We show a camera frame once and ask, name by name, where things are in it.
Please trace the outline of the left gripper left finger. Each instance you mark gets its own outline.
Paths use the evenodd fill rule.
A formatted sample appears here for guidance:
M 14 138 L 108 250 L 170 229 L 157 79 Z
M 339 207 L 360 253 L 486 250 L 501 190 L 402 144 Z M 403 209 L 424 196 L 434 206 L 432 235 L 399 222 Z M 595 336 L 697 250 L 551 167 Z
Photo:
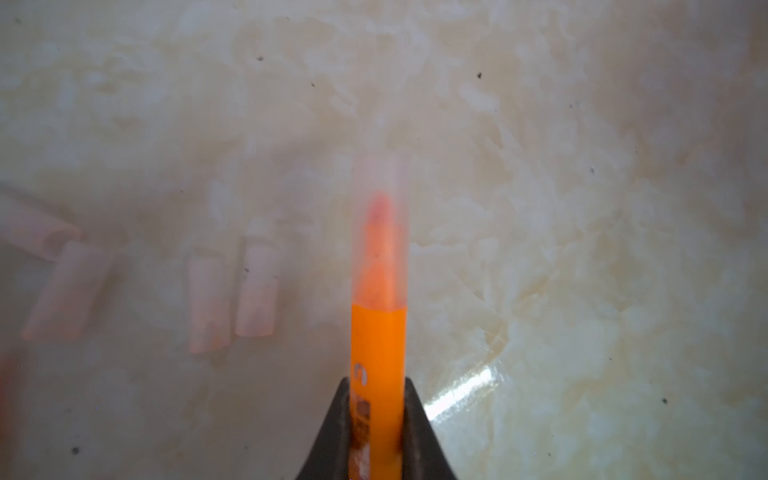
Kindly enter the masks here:
M 351 420 L 349 379 L 344 377 L 296 480 L 346 480 Z

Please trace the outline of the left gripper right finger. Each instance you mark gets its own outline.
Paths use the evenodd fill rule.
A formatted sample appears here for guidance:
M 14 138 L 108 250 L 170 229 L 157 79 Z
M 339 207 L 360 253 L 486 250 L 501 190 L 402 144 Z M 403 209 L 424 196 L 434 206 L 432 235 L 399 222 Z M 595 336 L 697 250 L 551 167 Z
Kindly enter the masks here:
M 405 379 L 403 480 L 457 480 L 410 378 Z

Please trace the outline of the orange marker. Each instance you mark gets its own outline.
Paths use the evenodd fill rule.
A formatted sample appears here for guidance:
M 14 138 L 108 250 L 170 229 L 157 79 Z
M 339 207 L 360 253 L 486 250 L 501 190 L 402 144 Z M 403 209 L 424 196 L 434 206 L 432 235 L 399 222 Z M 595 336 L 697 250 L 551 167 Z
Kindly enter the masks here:
M 351 479 L 402 477 L 407 305 L 371 310 L 352 299 Z

